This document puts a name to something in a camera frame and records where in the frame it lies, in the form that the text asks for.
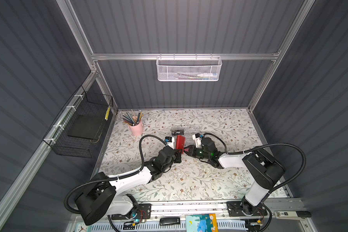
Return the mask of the red leather card holder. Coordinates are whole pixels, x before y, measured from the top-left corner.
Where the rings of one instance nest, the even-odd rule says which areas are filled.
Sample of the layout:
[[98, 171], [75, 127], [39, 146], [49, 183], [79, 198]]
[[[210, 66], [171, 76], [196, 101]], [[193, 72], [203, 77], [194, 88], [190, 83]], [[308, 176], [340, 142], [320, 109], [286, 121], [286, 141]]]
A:
[[178, 150], [181, 154], [184, 153], [186, 138], [182, 135], [177, 135], [176, 139], [176, 150]]

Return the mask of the clear acrylic organizer tray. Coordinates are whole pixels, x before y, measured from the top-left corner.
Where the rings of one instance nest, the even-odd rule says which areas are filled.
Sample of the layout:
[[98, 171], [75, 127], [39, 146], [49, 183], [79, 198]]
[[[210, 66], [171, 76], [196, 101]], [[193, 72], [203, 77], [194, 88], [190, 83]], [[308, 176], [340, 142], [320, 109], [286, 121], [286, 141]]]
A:
[[170, 134], [171, 134], [171, 130], [173, 129], [184, 129], [184, 137], [186, 138], [185, 143], [186, 144], [194, 144], [194, 140], [192, 138], [193, 135], [199, 133], [199, 134], [204, 134], [204, 131], [200, 130], [200, 126], [198, 125], [192, 125], [192, 126], [176, 126], [176, 127], [172, 127], [170, 129]]

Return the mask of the black vip card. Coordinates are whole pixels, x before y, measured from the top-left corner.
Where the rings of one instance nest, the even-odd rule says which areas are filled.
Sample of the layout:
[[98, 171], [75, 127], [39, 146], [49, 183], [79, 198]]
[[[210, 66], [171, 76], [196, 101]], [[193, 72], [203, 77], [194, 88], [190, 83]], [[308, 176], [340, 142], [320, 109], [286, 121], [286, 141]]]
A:
[[177, 135], [184, 136], [184, 129], [173, 129], [173, 130], [171, 130], [171, 135], [172, 136], [177, 136]]

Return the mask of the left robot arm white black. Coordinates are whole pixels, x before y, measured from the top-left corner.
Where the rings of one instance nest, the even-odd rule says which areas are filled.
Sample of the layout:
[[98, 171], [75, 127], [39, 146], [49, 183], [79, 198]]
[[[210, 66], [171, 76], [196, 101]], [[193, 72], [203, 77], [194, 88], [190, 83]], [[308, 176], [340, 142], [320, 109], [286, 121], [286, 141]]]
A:
[[105, 215], [124, 215], [133, 218], [138, 212], [138, 203], [126, 191], [151, 183], [170, 170], [174, 163], [181, 163], [182, 150], [165, 146], [158, 156], [144, 162], [142, 170], [127, 174], [127, 177], [108, 177], [103, 172], [93, 178], [93, 183], [77, 189], [74, 201], [84, 223], [90, 226]]

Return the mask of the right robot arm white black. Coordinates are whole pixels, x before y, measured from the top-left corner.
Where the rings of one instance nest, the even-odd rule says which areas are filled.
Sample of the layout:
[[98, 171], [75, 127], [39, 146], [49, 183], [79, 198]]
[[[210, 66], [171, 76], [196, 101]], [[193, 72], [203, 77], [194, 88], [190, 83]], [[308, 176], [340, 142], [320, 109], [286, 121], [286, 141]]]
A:
[[283, 165], [264, 148], [242, 151], [239, 155], [221, 152], [214, 141], [208, 137], [195, 138], [195, 145], [184, 148], [184, 153], [204, 161], [214, 168], [246, 168], [254, 183], [242, 198], [240, 208], [247, 216], [254, 214], [270, 195], [271, 190], [285, 173]]

